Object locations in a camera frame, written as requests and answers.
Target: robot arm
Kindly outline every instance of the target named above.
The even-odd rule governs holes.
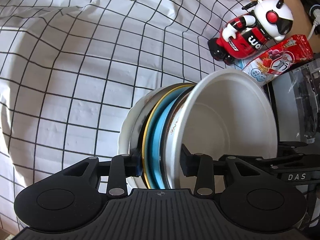
[[[252,15],[242,15],[240,17],[235,18],[231,23],[228,23],[228,25],[224,28],[222,31],[223,39],[226,42],[229,42],[229,38],[233,37],[236,38],[236,33],[244,29],[247,26],[255,25],[256,19]]]

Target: round pad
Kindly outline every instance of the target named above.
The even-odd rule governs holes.
[[[279,19],[278,14],[275,11],[268,11],[266,14],[267,21],[271,24],[276,24]]]
[[[267,176],[243,177],[220,196],[224,214],[237,225],[259,232],[280,232],[298,224],[307,202],[295,187]]]
[[[41,193],[37,199],[40,207],[48,210],[59,210],[70,206],[75,195],[64,189],[50,189]]]
[[[250,205],[261,210],[274,210],[282,206],[284,197],[271,189],[256,189],[247,195]]]

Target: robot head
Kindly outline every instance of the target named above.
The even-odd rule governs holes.
[[[282,41],[292,28],[292,12],[283,0],[258,0],[254,14],[276,41]]]

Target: robot eye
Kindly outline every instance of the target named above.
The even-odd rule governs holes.
[[[283,6],[283,4],[284,4],[284,0],[279,0],[279,1],[277,2],[276,7],[277,7],[278,9],[280,9],[280,8]]]
[[[266,14],[266,18],[267,18],[267,21],[270,22],[271,24],[276,24],[279,19],[279,16],[275,11],[268,11]]]

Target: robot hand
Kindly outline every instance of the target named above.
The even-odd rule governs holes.
[[[222,31],[222,37],[226,42],[229,42],[229,38],[236,38],[237,30],[231,26],[231,24],[228,24],[227,27],[225,27]]]

